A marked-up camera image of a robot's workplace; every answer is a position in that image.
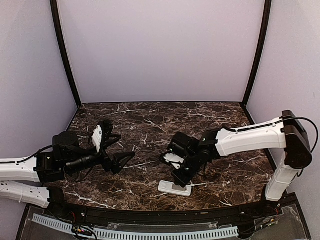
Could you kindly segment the white remote control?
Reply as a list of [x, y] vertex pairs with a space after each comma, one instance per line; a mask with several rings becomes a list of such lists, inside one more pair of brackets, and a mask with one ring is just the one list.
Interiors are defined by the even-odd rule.
[[192, 186], [187, 185], [185, 187], [181, 187], [179, 185], [175, 185], [173, 182], [161, 180], [158, 185], [158, 191], [177, 196], [189, 197], [192, 193]]

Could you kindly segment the right black frame post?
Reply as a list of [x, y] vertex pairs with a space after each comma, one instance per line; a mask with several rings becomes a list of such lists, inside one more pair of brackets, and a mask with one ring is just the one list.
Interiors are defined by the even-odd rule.
[[261, 62], [261, 58], [264, 50], [264, 45], [266, 41], [267, 31], [268, 31], [271, 8], [272, 8], [272, 0], [265, 0], [256, 51], [255, 51], [250, 75], [248, 78], [248, 83], [247, 83], [245, 93], [241, 102], [241, 105], [243, 108], [246, 108], [249, 103], [249, 100], [254, 88], [254, 84], [256, 81], [256, 77], [258, 74], [258, 70], [259, 70], [259, 66], [260, 66], [260, 62]]

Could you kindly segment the grey battery cover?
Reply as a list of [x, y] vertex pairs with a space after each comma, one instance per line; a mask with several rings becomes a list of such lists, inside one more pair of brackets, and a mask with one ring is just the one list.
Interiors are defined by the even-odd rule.
[[172, 188], [171, 188], [173, 191], [176, 191], [176, 192], [186, 192], [188, 190], [187, 187], [181, 187], [179, 185], [175, 185], [173, 184], [172, 185]]

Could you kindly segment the left black frame post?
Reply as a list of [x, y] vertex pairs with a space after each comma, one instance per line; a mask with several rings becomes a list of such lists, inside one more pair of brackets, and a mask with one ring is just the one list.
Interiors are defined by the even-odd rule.
[[67, 77], [67, 81], [68, 81], [74, 102], [75, 102], [77, 108], [80, 108], [82, 106], [82, 101], [81, 101], [81, 98], [80, 98], [80, 95], [79, 95], [79, 92], [78, 92], [78, 89], [76, 86], [76, 81], [73, 76], [69, 56], [67, 53], [67, 48], [66, 48], [66, 44], [65, 44], [65, 40], [64, 40], [64, 34], [63, 34], [63, 29], [62, 29], [60, 14], [59, 14], [58, 1], [57, 0], [50, 0], [49, 2], [50, 2], [50, 9], [51, 9], [51, 15], [52, 15], [52, 20], [53, 20], [55, 35], [56, 35], [63, 67], [64, 67], [65, 74]]

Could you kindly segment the black front rail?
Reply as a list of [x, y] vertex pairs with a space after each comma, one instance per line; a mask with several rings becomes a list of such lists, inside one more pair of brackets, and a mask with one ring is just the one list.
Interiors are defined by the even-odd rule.
[[140, 225], [184, 225], [201, 223], [232, 224], [234, 226], [255, 225], [255, 221], [275, 217], [280, 222], [296, 220], [304, 224], [304, 215], [295, 193], [285, 194], [279, 203], [266, 201], [252, 202], [243, 205], [227, 206], [200, 210], [180, 211], [138, 211], [98, 208], [72, 203], [58, 203], [48, 209], [27, 205], [19, 228], [25, 230], [32, 222], [34, 213], [49, 213], [66, 222], [75, 222], [86, 226], [106, 226], [109, 223]]

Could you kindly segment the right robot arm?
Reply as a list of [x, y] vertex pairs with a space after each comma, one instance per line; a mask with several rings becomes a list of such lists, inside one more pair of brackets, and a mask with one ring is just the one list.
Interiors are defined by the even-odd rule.
[[255, 213], [266, 217], [299, 172], [308, 167], [315, 149], [306, 129], [290, 110], [270, 121], [247, 127], [221, 127], [203, 132], [200, 139], [177, 132], [161, 162], [174, 166], [173, 182], [186, 187], [201, 167], [236, 153], [263, 149], [283, 149], [280, 165], [265, 188], [265, 198], [255, 205]]

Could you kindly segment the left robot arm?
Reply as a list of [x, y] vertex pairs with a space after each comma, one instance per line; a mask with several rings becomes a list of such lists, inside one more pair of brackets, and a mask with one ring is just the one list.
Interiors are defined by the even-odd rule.
[[101, 165], [105, 172], [118, 174], [135, 156], [135, 152], [115, 153], [110, 157], [107, 148], [121, 139], [119, 134], [104, 136], [102, 131], [93, 135], [93, 146], [81, 148], [78, 136], [64, 131], [52, 139], [52, 145], [26, 158], [0, 161], [0, 196], [51, 210], [60, 218], [67, 218], [70, 206], [64, 202], [64, 193], [56, 187], [27, 185], [26, 182], [53, 183], [83, 170], [89, 172]]

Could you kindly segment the black frame post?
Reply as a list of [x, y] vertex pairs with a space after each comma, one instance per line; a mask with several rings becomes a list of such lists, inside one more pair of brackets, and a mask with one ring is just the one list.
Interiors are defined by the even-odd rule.
[[52, 20], [53, 20], [55, 35], [56, 35], [63, 67], [64, 67], [65, 74], [67, 77], [67, 81], [68, 81], [74, 102], [75, 102], [77, 108], [80, 108], [82, 106], [82, 101], [81, 101], [81, 98], [80, 98], [80, 95], [79, 95], [79, 92], [78, 92], [78, 89], [76, 86], [76, 81], [73, 76], [69, 56], [67, 53], [67, 48], [66, 48], [66, 44], [65, 44], [65, 40], [64, 40], [64, 34], [63, 34], [63, 29], [62, 29], [60, 14], [59, 14], [58, 1], [57, 0], [50, 0], [49, 2], [50, 2], [50, 9], [51, 9], [51, 15], [52, 15]]
[[245, 93], [241, 102], [241, 105], [243, 108], [246, 108], [249, 103], [249, 100], [254, 88], [254, 84], [256, 81], [256, 77], [258, 74], [258, 70], [259, 70], [259, 66], [260, 66], [260, 62], [261, 62], [261, 58], [264, 50], [264, 45], [266, 41], [267, 31], [268, 31], [271, 8], [272, 8], [272, 0], [265, 0], [256, 51], [255, 51], [250, 75], [248, 78], [248, 83], [247, 83]]

